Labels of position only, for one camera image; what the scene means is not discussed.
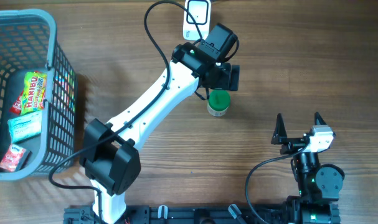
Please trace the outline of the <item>mint green tissue pack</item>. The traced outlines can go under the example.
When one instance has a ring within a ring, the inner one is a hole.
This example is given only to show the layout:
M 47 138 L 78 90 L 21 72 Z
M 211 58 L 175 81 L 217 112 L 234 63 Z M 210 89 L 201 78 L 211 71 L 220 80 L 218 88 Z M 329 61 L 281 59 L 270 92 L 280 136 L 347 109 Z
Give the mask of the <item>mint green tissue pack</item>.
M 12 143 L 26 140 L 41 133 L 42 112 L 35 111 L 10 119 L 7 124 Z

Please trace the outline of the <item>Haribo gummy candy bag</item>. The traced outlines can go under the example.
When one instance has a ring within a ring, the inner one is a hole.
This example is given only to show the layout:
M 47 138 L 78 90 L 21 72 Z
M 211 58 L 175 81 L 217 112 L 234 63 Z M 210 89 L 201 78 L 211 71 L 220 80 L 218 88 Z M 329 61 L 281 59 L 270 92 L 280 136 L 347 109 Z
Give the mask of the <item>Haribo gummy candy bag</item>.
M 26 73 L 24 77 L 24 89 L 21 96 L 21 115 L 44 109 L 46 84 L 46 73 Z

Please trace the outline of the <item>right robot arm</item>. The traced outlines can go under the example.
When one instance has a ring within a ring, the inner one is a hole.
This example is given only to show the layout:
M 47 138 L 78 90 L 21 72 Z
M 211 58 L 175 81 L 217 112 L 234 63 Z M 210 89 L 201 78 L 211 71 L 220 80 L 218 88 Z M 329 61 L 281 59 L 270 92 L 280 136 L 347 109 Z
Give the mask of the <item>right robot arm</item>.
M 319 154 L 327 151 L 335 132 L 321 115 L 314 114 L 314 125 L 299 138 L 289 138 L 282 115 L 276 117 L 271 143 L 280 145 L 280 154 L 291 161 L 293 176 L 298 184 L 299 196 L 289 196 L 283 203 L 285 223 L 340 224 L 339 192 L 343 187 L 344 171 L 336 165 L 319 161 Z

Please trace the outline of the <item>red Nescafe stick sachet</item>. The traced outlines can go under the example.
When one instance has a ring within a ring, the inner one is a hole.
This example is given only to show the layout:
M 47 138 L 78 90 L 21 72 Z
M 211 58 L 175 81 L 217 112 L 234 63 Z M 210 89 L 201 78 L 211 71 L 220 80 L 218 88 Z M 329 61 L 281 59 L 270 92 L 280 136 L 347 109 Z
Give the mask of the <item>red Nescafe stick sachet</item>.
M 9 109 L 9 111 L 12 113 L 12 114 L 16 114 L 16 115 L 20 115 L 21 114 L 21 98 L 22 98 L 22 95 L 23 95 L 24 91 L 21 91 L 20 95 L 17 97 L 16 101 L 12 104 L 11 108 Z

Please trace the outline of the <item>green lid plastic jar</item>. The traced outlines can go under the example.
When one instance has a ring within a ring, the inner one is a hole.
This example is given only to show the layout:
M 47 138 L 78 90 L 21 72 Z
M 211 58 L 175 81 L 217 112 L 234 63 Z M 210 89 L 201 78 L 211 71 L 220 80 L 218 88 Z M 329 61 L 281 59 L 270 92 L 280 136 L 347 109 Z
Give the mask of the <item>green lid plastic jar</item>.
M 207 110 L 215 117 L 226 114 L 230 106 L 230 95 L 225 90 L 213 90 L 208 99 Z

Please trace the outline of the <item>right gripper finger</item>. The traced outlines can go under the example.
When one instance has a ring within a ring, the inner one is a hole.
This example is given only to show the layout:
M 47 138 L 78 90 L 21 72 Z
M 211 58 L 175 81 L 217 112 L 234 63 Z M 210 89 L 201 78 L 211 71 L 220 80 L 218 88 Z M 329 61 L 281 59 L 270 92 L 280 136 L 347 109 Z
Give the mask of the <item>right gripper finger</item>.
M 275 130 L 272 135 L 271 144 L 286 144 L 288 142 L 288 136 L 285 129 L 285 124 L 283 121 L 283 116 L 281 113 L 277 114 Z
M 315 112 L 314 114 L 314 124 L 315 125 L 326 125 L 326 122 L 322 118 L 319 112 Z

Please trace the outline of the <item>red pocket tissue pack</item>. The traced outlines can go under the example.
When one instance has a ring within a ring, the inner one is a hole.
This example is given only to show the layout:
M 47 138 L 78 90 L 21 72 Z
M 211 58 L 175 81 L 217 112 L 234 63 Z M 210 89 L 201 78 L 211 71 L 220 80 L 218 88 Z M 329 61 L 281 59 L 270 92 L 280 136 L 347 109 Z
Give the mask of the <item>red pocket tissue pack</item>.
M 28 149 L 11 144 L 0 162 L 0 169 L 8 172 L 21 170 L 30 153 Z

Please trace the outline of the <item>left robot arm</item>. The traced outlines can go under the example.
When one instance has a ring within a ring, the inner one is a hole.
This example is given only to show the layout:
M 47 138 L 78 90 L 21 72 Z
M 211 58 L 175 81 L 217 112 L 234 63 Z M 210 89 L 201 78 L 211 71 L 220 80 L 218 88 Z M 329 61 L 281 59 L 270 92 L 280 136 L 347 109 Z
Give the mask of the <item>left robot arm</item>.
M 80 165 L 99 190 L 93 211 L 105 223 L 116 223 L 126 211 L 125 192 L 141 170 L 139 151 L 160 122 L 198 88 L 236 91 L 239 66 L 227 61 L 238 37 L 217 24 L 198 44 L 178 45 L 165 71 L 129 108 L 107 123 L 98 119 L 85 130 Z

